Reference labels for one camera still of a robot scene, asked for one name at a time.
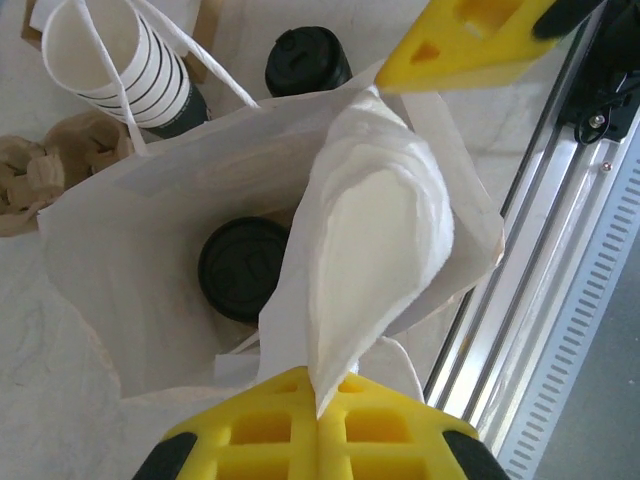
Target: stacked paper cup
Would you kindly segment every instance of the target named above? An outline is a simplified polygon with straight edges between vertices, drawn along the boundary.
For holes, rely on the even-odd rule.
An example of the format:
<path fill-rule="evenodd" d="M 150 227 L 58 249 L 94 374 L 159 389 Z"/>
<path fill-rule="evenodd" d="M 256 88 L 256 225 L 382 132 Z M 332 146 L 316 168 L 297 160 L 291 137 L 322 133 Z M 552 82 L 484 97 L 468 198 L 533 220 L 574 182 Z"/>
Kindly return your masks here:
<path fill-rule="evenodd" d="M 182 59 L 127 0 L 86 0 L 86 4 L 139 127 L 170 138 L 207 120 L 204 99 Z M 58 85 L 124 121 L 117 87 L 74 0 L 63 2 L 49 17 L 42 55 Z"/>

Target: white paper bag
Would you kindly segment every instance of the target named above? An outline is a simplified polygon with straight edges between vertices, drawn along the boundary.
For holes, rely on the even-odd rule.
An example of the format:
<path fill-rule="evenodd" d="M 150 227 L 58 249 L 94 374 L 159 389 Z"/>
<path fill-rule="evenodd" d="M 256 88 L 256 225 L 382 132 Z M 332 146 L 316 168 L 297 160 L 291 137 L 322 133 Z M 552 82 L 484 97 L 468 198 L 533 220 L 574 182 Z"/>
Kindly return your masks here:
<path fill-rule="evenodd" d="M 144 2 L 134 3 L 158 15 Z M 39 216 L 51 281 L 96 331 L 124 396 L 207 382 L 215 355 L 252 334 L 206 303 L 197 283 L 200 249 L 230 219 L 295 210 L 329 126 L 377 70 L 335 91 L 266 100 L 257 109 L 206 52 L 166 18 L 159 23 L 167 27 L 161 33 L 179 37 L 253 108 L 147 146 L 121 92 L 139 154 L 74 187 Z M 107 67 L 117 82 L 113 65 Z M 390 104 L 434 152 L 456 230 L 451 258 L 387 329 L 394 333 L 473 286 L 493 269 L 503 243 L 502 220 L 442 100 L 427 95 L 406 107 L 397 98 Z M 289 252 L 299 248 L 289 244 L 287 256 L 295 258 Z M 278 302 L 269 307 L 282 318 L 290 312 Z M 296 318 L 287 320 L 286 330 L 281 323 L 261 322 L 262 378 L 306 362 L 305 327 Z"/>

